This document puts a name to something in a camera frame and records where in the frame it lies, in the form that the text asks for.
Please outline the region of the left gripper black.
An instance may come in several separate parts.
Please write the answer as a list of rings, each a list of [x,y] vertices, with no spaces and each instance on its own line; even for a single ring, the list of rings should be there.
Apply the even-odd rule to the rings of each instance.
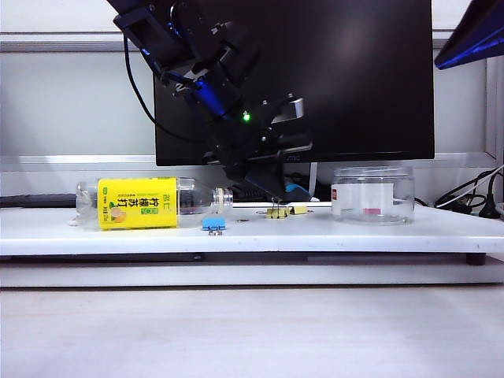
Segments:
[[[233,181],[235,202],[270,202],[286,198],[284,154],[310,150],[308,130],[286,133],[282,122],[304,116],[301,102],[265,102],[254,108],[238,102],[226,113],[202,106],[202,134],[207,151],[202,161],[222,165]]]

